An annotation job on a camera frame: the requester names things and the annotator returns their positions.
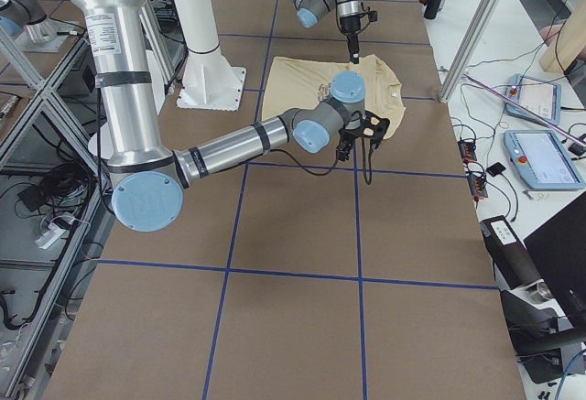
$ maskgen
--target white label sticker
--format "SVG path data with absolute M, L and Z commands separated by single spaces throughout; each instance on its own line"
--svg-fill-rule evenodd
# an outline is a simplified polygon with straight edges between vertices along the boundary
M 494 232 L 502 244 L 511 244 L 516 242 L 515 236 L 505 222 L 492 222 Z
M 85 17 L 85 23 L 88 27 L 88 37 L 90 38 L 94 57 L 119 54 L 121 52 L 116 19 L 113 13 L 87 16 Z

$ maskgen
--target white stand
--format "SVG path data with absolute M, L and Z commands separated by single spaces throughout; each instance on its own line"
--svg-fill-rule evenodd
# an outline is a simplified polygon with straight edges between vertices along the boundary
M 212 0 L 174 2 L 190 49 L 178 106 L 238 110 L 246 69 L 232 68 L 222 55 Z

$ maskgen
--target small robot arm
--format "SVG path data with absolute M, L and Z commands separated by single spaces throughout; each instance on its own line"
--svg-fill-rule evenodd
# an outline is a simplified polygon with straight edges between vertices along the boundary
M 47 43 L 57 36 L 53 21 L 38 0 L 0 0 L 0 26 L 9 36 L 26 30 L 33 43 Z
M 363 117 L 369 114 L 364 111 L 364 80 L 348 70 L 333 79 L 330 96 L 312 110 L 291 109 L 201 146 L 169 150 L 158 129 L 139 19 L 146 0 L 71 1 L 85 15 L 96 87 L 110 125 L 114 153 L 107 166 L 114 189 L 112 208 L 130 229 L 148 232 L 166 227 L 179 215 L 182 189 L 262 156 L 291 138 L 317 153 L 338 134 L 346 149 L 348 142 L 352 145 L 362 135 Z M 347 153 L 339 157 L 346 158 Z
M 359 0 L 291 0 L 297 10 L 297 17 L 304 27 L 315 26 L 324 16 L 335 8 L 336 23 L 340 32 L 346 36 L 350 62 L 359 61 L 360 46 L 358 34 L 363 32 L 368 24 L 377 20 L 377 13 L 364 7 Z M 362 18 L 368 18 L 368 24 L 362 27 Z

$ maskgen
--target brown table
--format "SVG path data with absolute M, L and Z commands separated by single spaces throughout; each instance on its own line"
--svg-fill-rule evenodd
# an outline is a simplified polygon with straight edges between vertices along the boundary
M 237 113 L 160 115 L 171 148 L 259 117 L 271 59 L 345 61 L 332 16 L 212 0 L 248 75 Z M 358 165 L 314 178 L 283 155 L 200 181 L 155 233 L 116 224 L 48 399 L 525 398 L 417 0 L 366 0 L 361 36 L 403 83 L 405 119 Z M 315 157 L 325 167 L 332 148 Z

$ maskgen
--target white table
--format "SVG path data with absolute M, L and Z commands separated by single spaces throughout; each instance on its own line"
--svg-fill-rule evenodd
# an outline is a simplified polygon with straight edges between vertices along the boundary
M 441 71 L 440 68 L 448 68 L 450 66 L 479 3 L 480 0 L 447 0 L 443 10 L 438 13 L 438 16 L 434 20 L 426 20 L 429 40 L 434 48 L 434 56 L 439 67 L 440 77 L 445 76 L 445 72 Z M 512 59 L 530 51 L 541 42 L 540 35 L 519 0 L 501 0 L 488 27 L 483 33 L 479 45 L 474 51 L 471 64 L 482 60 Z M 512 75 L 523 73 L 528 68 L 526 72 L 527 76 L 550 81 L 561 75 L 547 73 L 540 68 L 539 58 L 545 50 L 545 47 L 543 47 L 538 51 L 533 64 L 531 62 L 535 54 L 532 53 L 514 61 L 499 61 L 469 68 L 469 74 L 487 85 L 496 86 L 507 84 Z M 561 105 L 581 108 L 582 104 L 580 100 L 566 79 L 561 79 L 557 82 L 562 86 Z M 507 168 L 504 174 L 511 181 L 519 200 L 518 215 L 516 220 L 511 222 L 511 225 L 519 238 L 523 240 L 543 222 L 578 197 L 583 191 L 524 192 L 526 191 L 526 185 L 521 181 L 509 160 L 508 153 L 503 144 L 503 133 L 506 129 L 537 130 L 544 127 L 514 118 L 507 114 L 502 116 L 501 122 L 499 123 L 499 118 L 501 118 L 504 109 L 504 104 L 500 99 L 484 90 L 466 86 L 462 90 L 470 106 L 470 113 L 474 117 L 496 128 L 496 137 L 490 154 L 487 156 L 491 142 L 490 139 L 477 141 L 476 154 L 485 168 L 490 167 L 495 162 L 500 162 Z M 489 127 L 474 121 L 468 115 L 460 90 L 457 90 L 452 95 L 449 101 L 449 107 L 451 116 L 459 118 L 464 124 L 472 127 L 479 137 L 492 135 L 492 130 Z M 559 126 L 564 130 L 568 130 L 570 125 L 577 122 L 586 122 L 586 113 L 562 112 Z M 460 136 L 461 129 L 462 127 L 455 127 L 456 136 Z M 586 133 L 586 126 L 576 126 L 572 130 L 572 133 L 574 135 Z M 472 133 L 464 129 L 462 130 L 462 136 L 472 137 Z M 586 159 L 576 162 L 576 167 L 586 178 Z M 497 176 L 496 178 L 489 176 L 489 180 L 506 192 L 512 201 L 513 207 L 515 207 L 513 191 L 506 181 L 501 176 Z M 477 209 L 479 221 L 496 215 L 506 214 L 507 201 L 505 197 L 491 186 L 488 186 L 488 194 L 489 198 L 481 200 L 479 203 Z M 555 307 L 557 304 L 548 303 L 547 305 L 540 305 L 539 308 L 550 306 Z M 549 388 L 547 384 L 533 384 L 522 365 L 519 365 L 519 369 L 522 374 L 528 399 L 533 400 L 537 398 L 541 391 L 551 391 L 549 398 L 553 400 L 555 387 Z M 586 395 L 585 393 L 586 376 L 569 377 L 564 384 L 561 400 L 583 400 Z

